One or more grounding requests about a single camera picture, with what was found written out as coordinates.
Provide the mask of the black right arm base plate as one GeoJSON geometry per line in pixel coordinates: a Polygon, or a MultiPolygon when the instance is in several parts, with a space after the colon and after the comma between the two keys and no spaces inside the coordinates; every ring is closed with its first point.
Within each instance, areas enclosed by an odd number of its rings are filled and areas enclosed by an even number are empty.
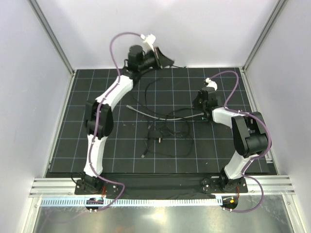
{"type": "Polygon", "coordinates": [[[227,181],[219,177],[207,177],[201,180],[201,186],[203,193],[206,194],[229,194],[237,191],[244,194],[248,192],[245,178],[227,181]]]}

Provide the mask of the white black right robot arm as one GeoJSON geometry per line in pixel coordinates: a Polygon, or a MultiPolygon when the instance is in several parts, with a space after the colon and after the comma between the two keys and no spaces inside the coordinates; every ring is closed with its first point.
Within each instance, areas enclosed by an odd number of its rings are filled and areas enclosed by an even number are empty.
{"type": "Polygon", "coordinates": [[[198,91],[192,104],[203,112],[205,119],[232,130],[235,151],[219,176],[219,189],[231,192],[241,184],[251,163],[264,155],[272,142],[260,112],[242,113],[221,107],[216,96],[217,88],[214,81],[206,78],[205,86],[198,91]]]}

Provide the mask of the black network switch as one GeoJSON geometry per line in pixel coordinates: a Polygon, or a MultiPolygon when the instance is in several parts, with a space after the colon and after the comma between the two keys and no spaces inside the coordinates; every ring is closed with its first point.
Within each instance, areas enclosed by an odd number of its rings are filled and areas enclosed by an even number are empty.
{"type": "Polygon", "coordinates": [[[195,110],[205,112],[208,106],[208,93],[198,92],[197,96],[192,101],[192,106],[195,110]]]}

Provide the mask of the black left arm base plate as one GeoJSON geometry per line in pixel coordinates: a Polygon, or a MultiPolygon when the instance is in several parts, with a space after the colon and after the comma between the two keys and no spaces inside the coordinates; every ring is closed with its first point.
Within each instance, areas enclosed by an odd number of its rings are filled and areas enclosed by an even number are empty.
{"type": "Polygon", "coordinates": [[[82,176],[76,182],[76,195],[116,195],[120,189],[116,184],[105,182],[97,177],[82,176]]]}

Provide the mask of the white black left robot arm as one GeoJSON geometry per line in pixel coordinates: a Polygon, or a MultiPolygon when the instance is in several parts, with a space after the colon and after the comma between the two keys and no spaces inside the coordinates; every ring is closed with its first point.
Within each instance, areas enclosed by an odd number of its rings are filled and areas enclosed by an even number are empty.
{"type": "Polygon", "coordinates": [[[173,64],[174,60],[165,56],[159,47],[144,51],[142,46],[133,45],[129,48],[123,68],[117,71],[115,81],[103,94],[86,102],[84,124],[88,139],[87,160],[77,186],[91,194],[102,191],[104,181],[98,176],[103,171],[105,143],[114,127],[114,108],[144,74],[173,64]]]}

